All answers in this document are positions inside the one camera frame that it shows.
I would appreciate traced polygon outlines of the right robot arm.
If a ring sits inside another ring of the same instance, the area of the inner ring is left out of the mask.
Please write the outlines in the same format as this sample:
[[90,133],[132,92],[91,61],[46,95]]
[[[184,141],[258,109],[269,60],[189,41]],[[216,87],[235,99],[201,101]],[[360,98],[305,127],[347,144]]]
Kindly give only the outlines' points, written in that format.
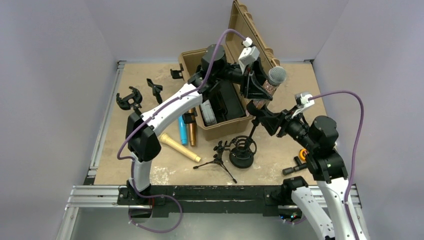
[[278,195],[281,201],[296,204],[321,240],[367,239],[352,203],[344,160],[335,148],[339,136],[337,123],[319,115],[308,124],[302,113],[295,114],[298,106],[276,113],[266,106],[258,109],[249,102],[246,110],[254,116],[254,124],[261,124],[270,136],[288,135],[306,149],[307,169],[324,197],[327,211],[317,203],[311,188],[300,176],[283,181]]

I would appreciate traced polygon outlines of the glitter silver microphone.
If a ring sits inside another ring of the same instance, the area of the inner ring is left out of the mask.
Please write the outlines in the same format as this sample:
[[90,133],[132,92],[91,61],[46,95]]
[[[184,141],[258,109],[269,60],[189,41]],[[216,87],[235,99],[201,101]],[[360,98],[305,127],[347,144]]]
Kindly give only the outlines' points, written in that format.
[[275,66],[268,71],[267,76],[268,78],[262,87],[269,93],[271,99],[254,99],[252,103],[259,110],[273,99],[277,88],[286,81],[287,72],[282,66]]

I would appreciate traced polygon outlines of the cream yellow microphone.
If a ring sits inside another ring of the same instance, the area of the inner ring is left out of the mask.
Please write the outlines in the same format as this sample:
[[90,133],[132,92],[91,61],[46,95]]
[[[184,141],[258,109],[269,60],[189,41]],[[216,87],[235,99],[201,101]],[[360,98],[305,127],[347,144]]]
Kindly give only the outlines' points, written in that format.
[[186,148],[185,146],[183,146],[182,144],[178,143],[177,141],[173,140],[168,134],[163,133],[158,137],[159,141],[162,144],[168,145],[169,147],[171,147],[172,149],[176,150],[177,152],[179,152],[180,154],[182,154],[183,156],[187,157],[188,159],[199,163],[201,161],[201,157],[199,155],[197,155],[196,153],[192,152],[191,150],[189,150],[188,148]]

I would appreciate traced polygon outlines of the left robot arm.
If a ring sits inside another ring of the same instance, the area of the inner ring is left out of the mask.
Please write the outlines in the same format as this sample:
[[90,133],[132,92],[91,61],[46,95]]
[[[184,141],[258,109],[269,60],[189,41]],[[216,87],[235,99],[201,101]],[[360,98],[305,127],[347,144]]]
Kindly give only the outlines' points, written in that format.
[[229,63],[220,44],[210,45],[196,67],[196,72],[179,91],[155,108],[128,117],[126,139],[123,143],[131,155],[128,179],[129,197],[138,205],[149,199],[150,170],[153,159],[162,147],[159,136],[178,117],[212,97],[222,81],[239,85],[245,99],[272,100],[264,87],[268,79],[260,51],[253,43],[244,43],[237,62]]

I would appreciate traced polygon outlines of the black round-base mic stand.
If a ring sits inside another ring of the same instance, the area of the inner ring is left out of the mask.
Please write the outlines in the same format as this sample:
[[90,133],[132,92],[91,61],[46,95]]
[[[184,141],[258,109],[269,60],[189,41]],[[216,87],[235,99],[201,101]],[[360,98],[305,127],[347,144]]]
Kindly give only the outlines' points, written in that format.
[[154,84],[150,78],[146,79],[147,85],[152,90],[152,95],[155,97],[157,103],[160,105],[163,103],[163,99],[161,97],[161,91],[163,90],[163,86],[159,84]]

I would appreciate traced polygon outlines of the black shock-mount desk stand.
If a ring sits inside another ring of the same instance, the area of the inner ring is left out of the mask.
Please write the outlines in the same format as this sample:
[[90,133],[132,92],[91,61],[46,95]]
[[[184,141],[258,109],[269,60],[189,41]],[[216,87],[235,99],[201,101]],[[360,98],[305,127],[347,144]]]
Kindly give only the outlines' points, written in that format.
[[142,108],[141,102],[143,96],[137,88],[133,86],[129,86],[128,88],[131,90],[131,93],[123,98],[120,97],[120,93],[117,93],[115,101],[120,109],[124,111],[133,110],[138,115],[141,115],[142,112],[140,109]]

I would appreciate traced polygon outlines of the blue microphone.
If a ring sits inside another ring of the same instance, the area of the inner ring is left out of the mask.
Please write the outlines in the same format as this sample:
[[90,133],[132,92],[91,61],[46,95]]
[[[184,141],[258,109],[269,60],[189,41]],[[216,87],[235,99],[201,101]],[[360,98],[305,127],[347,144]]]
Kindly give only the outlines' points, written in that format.
[[179,116],[178,118],[178,129],[179,129],[179,136],[180,136],[180,142],[183,146],[188,145],[188,136],[187,136],[187,128],[186,124],[184,122],[183,116]]

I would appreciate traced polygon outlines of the black clip mic stand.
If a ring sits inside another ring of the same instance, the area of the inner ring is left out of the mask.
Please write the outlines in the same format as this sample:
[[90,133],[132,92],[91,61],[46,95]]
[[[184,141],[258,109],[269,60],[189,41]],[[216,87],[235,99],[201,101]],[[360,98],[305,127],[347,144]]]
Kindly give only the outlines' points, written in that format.
[[[269,100],[251,100],[246,105],[246,111],[253,116],[250,111],[262,110],[268,106],[269,102]],[[253,164],[254,155],[258,149],[256,142],[253,140],[253,134],[260,122],[256,117],[251,122],[252,129],[249,135],[239,135],[230,141],[230,145],[234,144],[234,147],[229,150],[229,160],[239,169],[247,169]]]

